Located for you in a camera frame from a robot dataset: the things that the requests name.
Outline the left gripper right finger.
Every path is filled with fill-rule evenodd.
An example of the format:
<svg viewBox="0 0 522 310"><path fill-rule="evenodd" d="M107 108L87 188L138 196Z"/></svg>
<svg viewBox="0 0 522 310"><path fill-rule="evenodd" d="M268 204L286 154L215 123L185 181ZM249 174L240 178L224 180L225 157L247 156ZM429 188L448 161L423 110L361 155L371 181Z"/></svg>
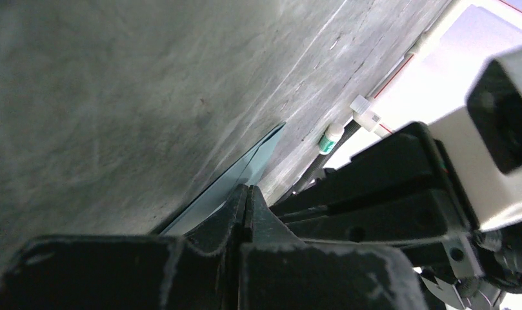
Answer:
<svg viewBox="0 0 522 310"><path fill-rule="evenodd" d="M305 243L248 188L240 249L241 309L426 309L419 280L398 249Z"/></svg>

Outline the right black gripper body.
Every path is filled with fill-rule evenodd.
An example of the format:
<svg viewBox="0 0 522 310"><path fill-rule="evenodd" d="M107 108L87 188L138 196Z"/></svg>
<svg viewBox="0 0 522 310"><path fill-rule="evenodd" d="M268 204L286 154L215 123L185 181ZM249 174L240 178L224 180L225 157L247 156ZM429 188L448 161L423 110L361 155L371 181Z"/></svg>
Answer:
<svg viewBox="0 0 522 310"><path fill-rule="evenodd" d="M477 221L443 143L412 122L272 211L300 238L400 247L435 245L416 266L477 267Z"/></svg>

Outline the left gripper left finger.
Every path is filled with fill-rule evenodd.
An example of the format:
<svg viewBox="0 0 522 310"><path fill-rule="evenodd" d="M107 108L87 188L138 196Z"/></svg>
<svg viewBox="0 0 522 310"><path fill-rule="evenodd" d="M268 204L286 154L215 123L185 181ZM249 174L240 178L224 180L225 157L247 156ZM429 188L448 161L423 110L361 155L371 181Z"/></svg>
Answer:
<svg viewBox="0 0 522 310"><path fill-rule="evenodd" d="M41 236L11 260L0 309L236 309L248 187L181 236Z"/></svg>

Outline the green white glue stick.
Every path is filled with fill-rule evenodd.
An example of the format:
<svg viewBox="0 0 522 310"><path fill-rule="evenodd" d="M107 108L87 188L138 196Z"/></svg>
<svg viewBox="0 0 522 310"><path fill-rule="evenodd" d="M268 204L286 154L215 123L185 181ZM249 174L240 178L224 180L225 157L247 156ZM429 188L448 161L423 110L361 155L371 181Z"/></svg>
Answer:
<svg viewBox="0 0 522 310"><path fill-rule="evenodd" d="M345 132L344 126L339 123L331 123L320 137L317 147L320 155L329 154L340 141Z"/></svg>

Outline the teal envelope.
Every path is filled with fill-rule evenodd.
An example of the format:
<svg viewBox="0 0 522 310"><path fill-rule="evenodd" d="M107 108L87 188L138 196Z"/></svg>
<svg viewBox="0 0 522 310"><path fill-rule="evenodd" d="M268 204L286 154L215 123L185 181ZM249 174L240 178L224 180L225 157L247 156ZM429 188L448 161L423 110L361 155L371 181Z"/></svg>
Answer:
<svg viewBox="0 0 522 310"><path fill-rule="evenodd" d="M256 185L281 139L286 123L275 126L220 177L194 198L177 215L154 230L158 235L182 235L218 211L232 190L240 184Z"/></svg>

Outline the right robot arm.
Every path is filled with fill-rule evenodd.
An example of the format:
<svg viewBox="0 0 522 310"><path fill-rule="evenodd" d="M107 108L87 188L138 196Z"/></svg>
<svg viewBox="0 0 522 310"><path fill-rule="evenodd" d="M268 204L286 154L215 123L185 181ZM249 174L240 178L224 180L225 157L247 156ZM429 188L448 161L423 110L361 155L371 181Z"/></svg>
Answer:
<svg viewBox="0 0 522 310"><path fill-rule="evenodd" d="M444 145L413 122L306 189L275 215L299 238L400 249L421 282L457 309L497 309L522 293L522 236L482 232Z"/></svg>

